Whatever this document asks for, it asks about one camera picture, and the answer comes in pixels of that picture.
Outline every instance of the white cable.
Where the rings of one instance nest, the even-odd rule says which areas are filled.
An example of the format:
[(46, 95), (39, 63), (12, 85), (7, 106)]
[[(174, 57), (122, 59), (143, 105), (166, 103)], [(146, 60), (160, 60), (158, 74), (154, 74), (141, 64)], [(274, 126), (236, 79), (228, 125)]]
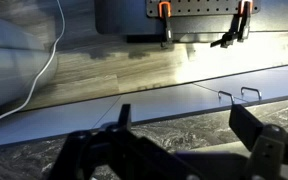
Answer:
[(64, 14), (63, 14), (63, 10), (62, 10), (62, 7), (61, 7), (61, 3), (59, 2), (59, 0), (56, 0), (57, 1), (57, 4), (58, 4), (58, 7), (60, 9), (60, 12), (61, 12), (61, 16), (62, 16), (62, 24), (63, 24), (63, 27), (62, 27), (62, 32), (61, 32), (61, 35), (55, 40), (54, 44), (53, 44), (53, 47), (52, 47), (52, 53), (51, 53), (51, 56), (50, 58), (48, 59), (47, 63), (45, 64), (45, 66), (43, 67), (43, 69), (37, 74), (37, 76), (35, 77), (34, 81), (33, 81), (33, 84), (32, 84), (32, 87), (31, 87), (31, 90), (30, 90), (30, 93), (28, 94), (27, 98), (26, 98), (26, 101), (18, 108), (12, 110), (12, 111), (9, 111), (5, 114), (2, 114), (0, 116), (0, 119), (10, 115), (10, 114), (13, 114), (21, 109), (23, 109), (27, 104), (28, 102), (30, 101), (31, 97), (32, 97), (32, 94), (33, 94), (33, 91), (35, 89), (35, 86), (36, 86), (36, 82), (37, 80), (40, 78), (40, 76), (45, 72), (45, 70), (48, 68), (48, 66), (51, 64), (53, 58), (54, 58), (54, 55), (55, 55), (55, 52), (56, 52), (56, 46), (57, 46), (57, 43), (58, 41), (62, 38), (64, 32), (65, 32), (65, 18), (64, 18)]

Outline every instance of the orange clamp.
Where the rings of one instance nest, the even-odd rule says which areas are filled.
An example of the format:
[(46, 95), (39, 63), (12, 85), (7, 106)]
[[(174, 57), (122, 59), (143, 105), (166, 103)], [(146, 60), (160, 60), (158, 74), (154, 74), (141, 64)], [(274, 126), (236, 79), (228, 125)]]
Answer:
[(242, 0), (241, 1), (241, 5), (240, 5), (240, 15), (243, 15), (244, 13), (244, 5), (245, 5), (245, 2), (250, 2), (250, 11), (252, 13), (253, 11), (253, 0)]
[(171, 3), (167, 1), (163, 1), (158, 4), (160, 18), (163, 18), (163, 5), (167, 5), (167, 16), (171, 17)]

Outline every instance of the black clamp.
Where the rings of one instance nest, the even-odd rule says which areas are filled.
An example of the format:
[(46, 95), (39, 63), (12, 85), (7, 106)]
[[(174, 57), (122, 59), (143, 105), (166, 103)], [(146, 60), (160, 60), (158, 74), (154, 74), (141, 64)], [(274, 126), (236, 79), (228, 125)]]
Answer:
[(173, 30), (171, 28), (171, 3), (163, 1), (159, 3), (159, 17), (164, 22), (165, 32), (163, 35), (161, 47), (167, 48), (167, 44), (172, 44), (173, 42)]
[(241, 24), (237, 32), (227, 32), (222, 36), (222, 39), (211, 43), (211, 47), (221, 45), (222, 48), (227, 48), (233, 45), (234, 40), (244, 42), (248, 39), (250, 32), (251, 13), (253, 9), (252, 0), (242, 0), (240, 5), (239, 15), (242, 17)]

